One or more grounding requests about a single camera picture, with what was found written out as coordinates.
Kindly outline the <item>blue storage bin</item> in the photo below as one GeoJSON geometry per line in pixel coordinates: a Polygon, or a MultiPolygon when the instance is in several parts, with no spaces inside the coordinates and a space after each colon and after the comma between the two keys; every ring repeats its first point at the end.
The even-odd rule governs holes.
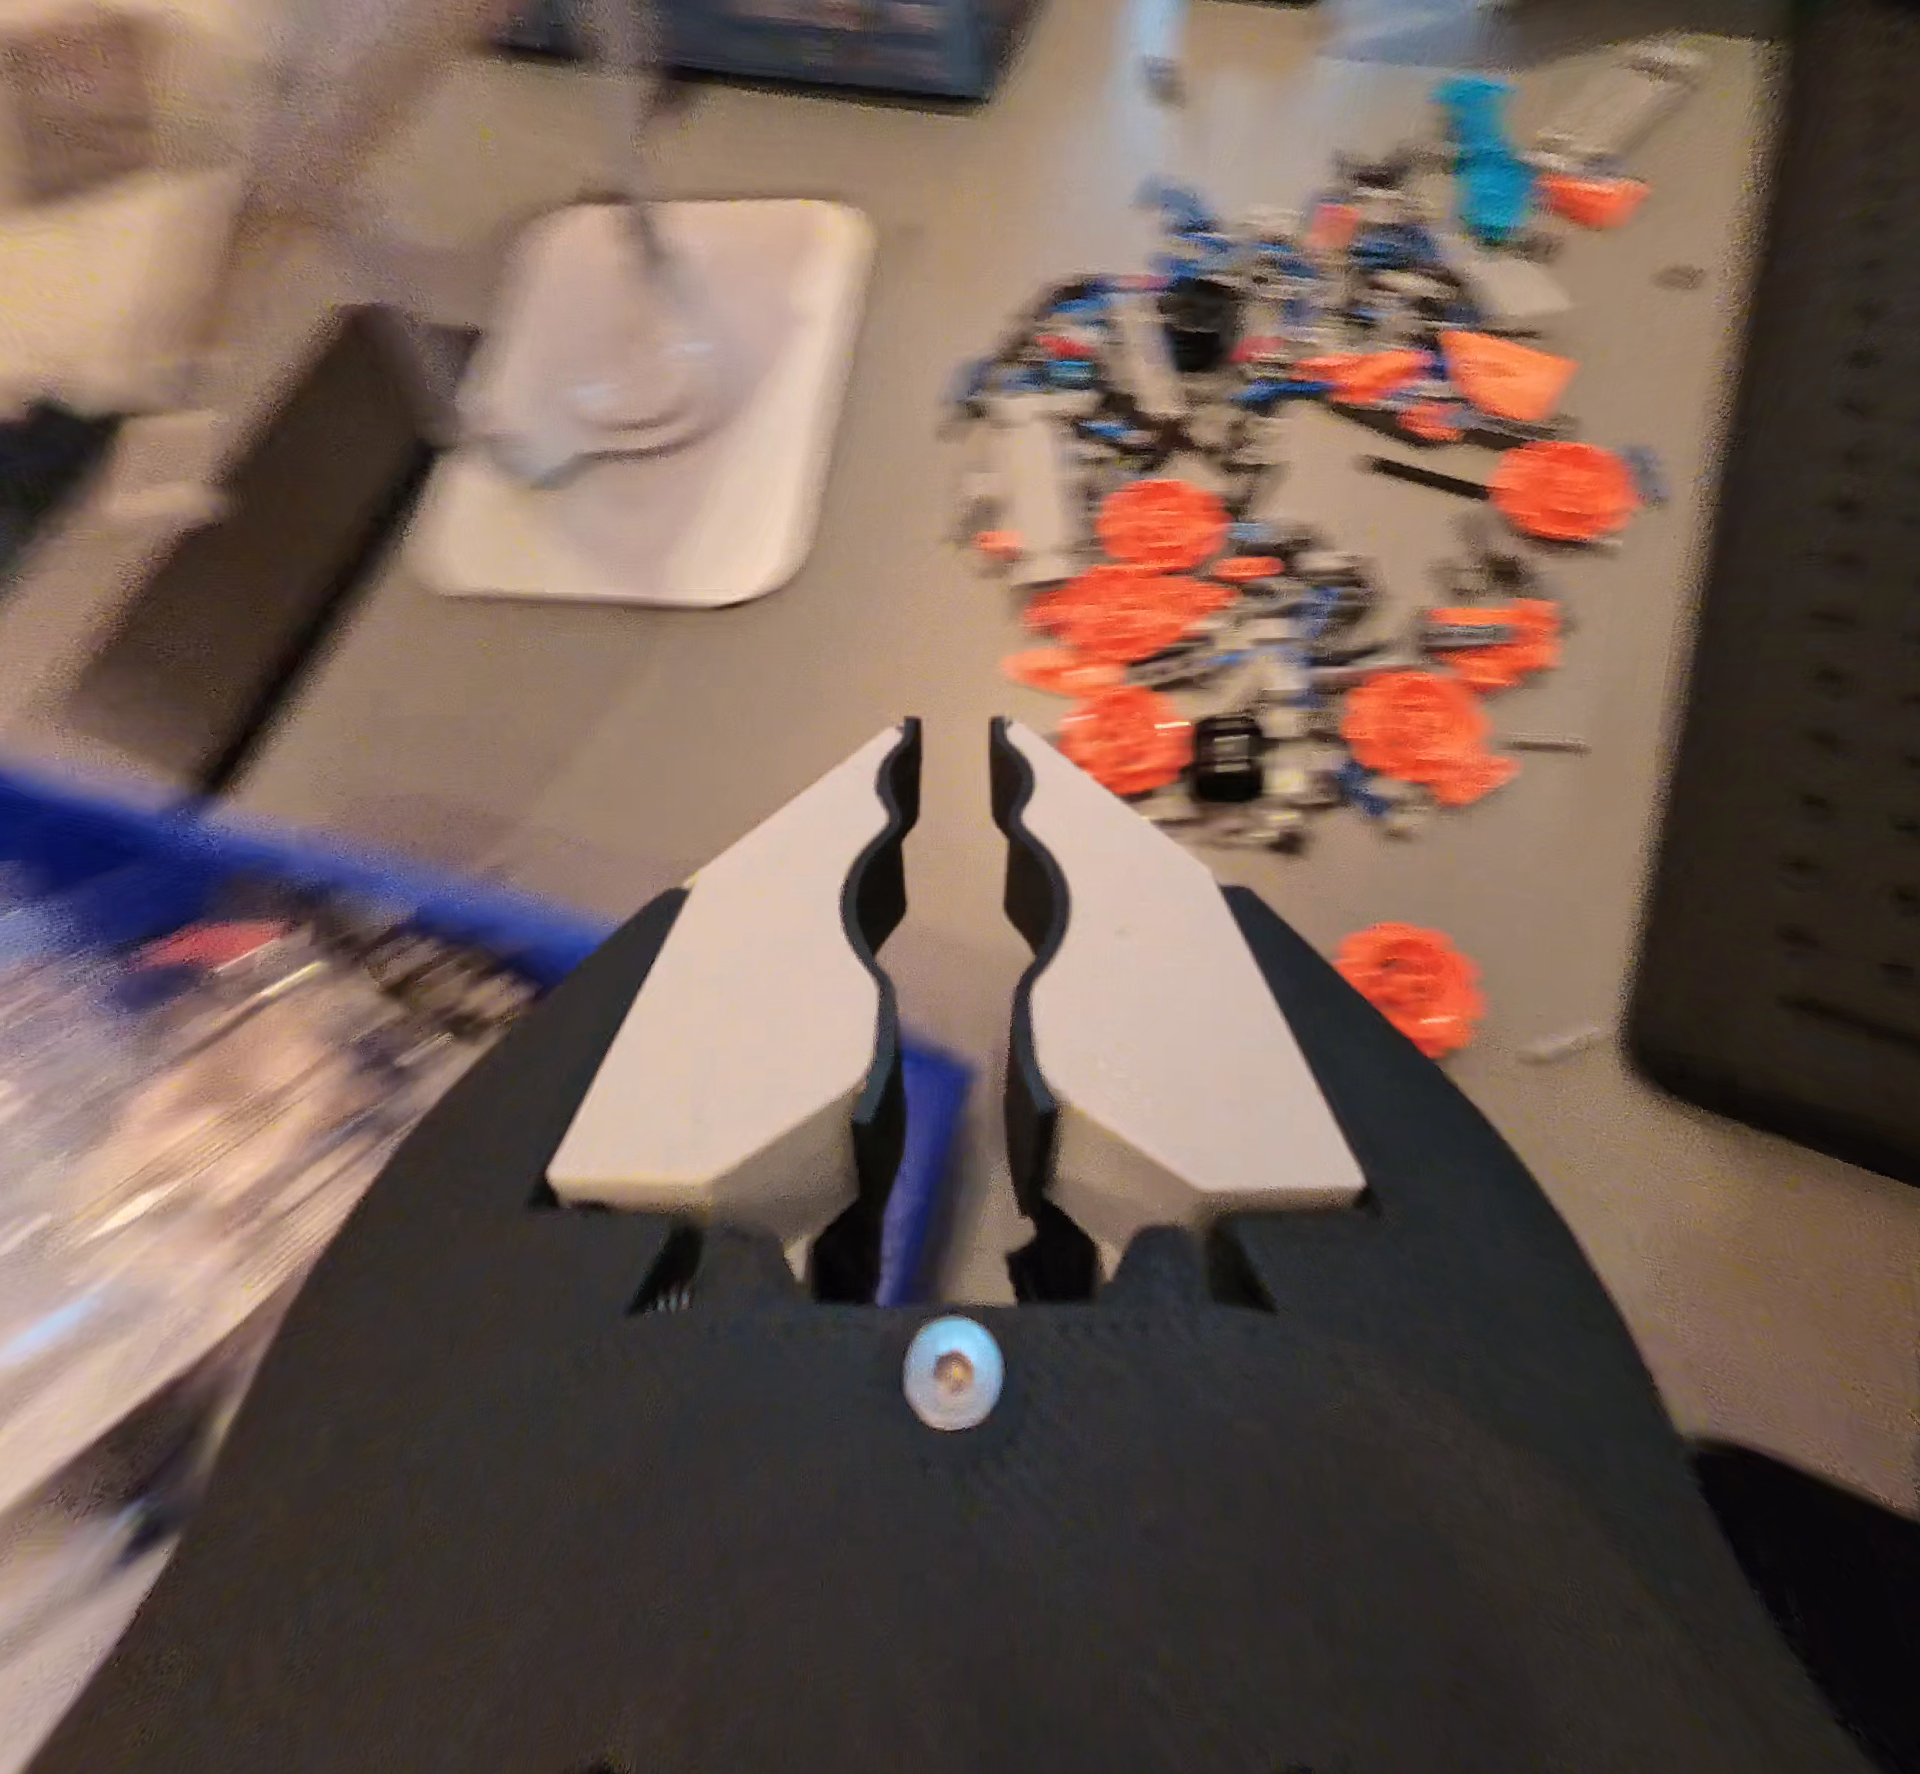
{"type": "MultiPolygon", "coordinates": [[[[14,767],[2,773],[2,853],[41,898],[102,893],[104,916],[83,921],[83,932],[110,946],[205,920],[217,898],[243,879],[399,912],[419,932],[481,948],[544,989],[618,928],[499,881],[450,875],[332,836],[230,822],[217,800],[146,805],[14,767]]],[[[908,1030],[899,1054],[906,1132],[882,1215],[881,1305],[924,1296],[975,1075],[960,1057],[908,1030]]]]}

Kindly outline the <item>black spoked wheel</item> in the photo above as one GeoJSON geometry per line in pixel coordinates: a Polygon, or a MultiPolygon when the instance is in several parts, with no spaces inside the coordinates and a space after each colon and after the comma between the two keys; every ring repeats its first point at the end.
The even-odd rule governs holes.
{"type": "Polygon", "coordinates": [[[1157,310],[1178,373],[1203,373],[1227,363],[1240,322],[1232,284],[1211,273],[1180,273],[1159,291],[1157,310]]]}

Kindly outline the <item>turquoise connector piece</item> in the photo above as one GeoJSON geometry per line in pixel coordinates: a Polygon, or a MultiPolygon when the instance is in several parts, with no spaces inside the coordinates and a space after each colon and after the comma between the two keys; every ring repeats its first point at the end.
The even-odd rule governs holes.
{"type": "Polygon", "coordinates": [[[1513,81],[1452,76],[1431,104],[1452,152],[1456,213],[1480,245],[1506,247],[1531,225],[1537,174],[1513,135],[1513,81]]]}

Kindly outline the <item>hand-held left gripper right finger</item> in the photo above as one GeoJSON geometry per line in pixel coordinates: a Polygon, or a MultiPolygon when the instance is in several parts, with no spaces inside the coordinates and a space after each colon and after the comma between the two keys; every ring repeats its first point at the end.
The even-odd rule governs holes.
{"type": "Polygon", "coordinates": [[[1214,875],[1027,725],[996,730],[1017,1301],[1088,1301],[1146,1230],[1357,1208],[1366,1178],[1214,875]]]}

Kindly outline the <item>black plain wheel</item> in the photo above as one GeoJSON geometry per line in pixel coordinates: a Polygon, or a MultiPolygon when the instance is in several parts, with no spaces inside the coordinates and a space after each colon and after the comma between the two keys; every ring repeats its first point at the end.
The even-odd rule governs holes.
{"type": "Polygon", "coordinates": [[[1248,712],[1219,712],[1191,723],[1188,788],[1203,808],[1247,805],[1266,795],[1268,735],[1248,712]]]}

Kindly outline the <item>white book stand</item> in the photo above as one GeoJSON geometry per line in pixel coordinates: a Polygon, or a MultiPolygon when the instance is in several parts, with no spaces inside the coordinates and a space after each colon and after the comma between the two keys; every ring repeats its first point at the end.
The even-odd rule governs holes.
{"type": "Polygon", "coordinates": [[[281,0],[268,88],[193,314],[185,388],[243,285],[327,243],[381,307],[443,450],[413,523],[417,579],[461,600],[730,609],[784,587],[817,528],[874,229],[805,199],[662,200],[653,0],[582,0],[610,200],[507,247],[470,359],[419,318],[423,273],[354,209],[365,165],[516,0],[281,0]]]}

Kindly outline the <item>clear plastic parts bag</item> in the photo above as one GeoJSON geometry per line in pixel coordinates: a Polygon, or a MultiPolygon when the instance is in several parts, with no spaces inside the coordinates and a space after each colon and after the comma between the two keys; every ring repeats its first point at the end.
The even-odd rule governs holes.
{"type": "Polygon", "coordinates": [[[276,1303],[545,982],[261,877],[3,879],[3,1519],[276,1303]]]}

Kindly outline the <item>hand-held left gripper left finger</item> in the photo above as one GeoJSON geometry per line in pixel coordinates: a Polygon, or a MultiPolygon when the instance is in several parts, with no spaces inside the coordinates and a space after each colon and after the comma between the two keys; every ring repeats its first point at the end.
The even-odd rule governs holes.
{"type": "Polygon", "coordinates": [[[877,1296],[906,1146],[899,1001],[919,727],[887,725],[681,890],[547,1162],[568,1205],[770,1235],[815,1296],[877,1296]]]}

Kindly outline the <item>orange panel piece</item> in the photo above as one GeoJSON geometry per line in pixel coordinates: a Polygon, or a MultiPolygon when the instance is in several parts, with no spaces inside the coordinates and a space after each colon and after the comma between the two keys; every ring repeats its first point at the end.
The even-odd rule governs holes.
{"type": "Polygon", "coordinates": [[[1548,423],[1579,373],[1571,357],[1465,327],[1443,327],[1436,355],[1472,408],[1503,421],[1548,423]]]}

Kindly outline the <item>pile of plastic building pieces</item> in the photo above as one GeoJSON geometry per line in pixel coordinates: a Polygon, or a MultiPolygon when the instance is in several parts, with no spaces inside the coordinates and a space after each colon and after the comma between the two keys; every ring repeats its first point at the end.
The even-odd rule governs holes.
{"type": "MultiPolygon", "coordinates": [[[[1662,464],[1644,445],[1584,432],[1580,370],[1548,423],[1495,419],[1457,396],[1436,355],[1443,327],[1574,357],[1551,333],[1565,296],[1531,260],[1551,247],[1528,232],[1506,253],[1477,245],[1452,230],[1432,187],[1416,155],[1338,158],[1306,209],[1230,219],[1188,185],[1149,181],[1139,209],[1153,242],[1141,268],[1049,281],[960,366],[945,419],[958,467],[951,539],[1010,594],[1002,663],[1023,641],[1019,604],[1034,576],[980,560],[980,529],[1016,529],[1042,567],[1056,570],[1092,528],[1098,492],[1184,476],[1222,491],[1235,513],[1304,519],[1376,560],[1384,616],[1401,623],[1452,552],[1457,508],[1374,480],[1357,459],[1380,454],[1480,474],[1523,443],[1579,441],[1641,459],[1655,499],[1617,550],[1540,552],[1574,632],[1560,669],[1498,700],[1497,717],[1503,734],[1582,741],[1576,754],[1524,754],[1521,775],[1531,763],[1595,751],[1600,599],[1629,528],[1665,499],[1662,464]],[[1236,344],[1219,370],[1181,376],[1171,366],[1157,296],[1180,273],[1211,273],[1238,292],[1236,344]]],[[[1028,693],[1056,710],[1058,727],[1062,704],[1028,693]]]]}

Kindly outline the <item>grey frame with orange bracket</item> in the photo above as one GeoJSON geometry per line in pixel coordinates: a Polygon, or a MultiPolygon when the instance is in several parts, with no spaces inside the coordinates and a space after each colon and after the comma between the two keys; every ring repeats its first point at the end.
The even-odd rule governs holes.
{"type": "Polygon", "coordinates": [[[1582,229],[1623,225],[1644,202],[1631,155],[1690,98],[1708,58],[1677,40],[1606,55],[1537,126],[1528,163],[1548,214],[1582,229]]]}

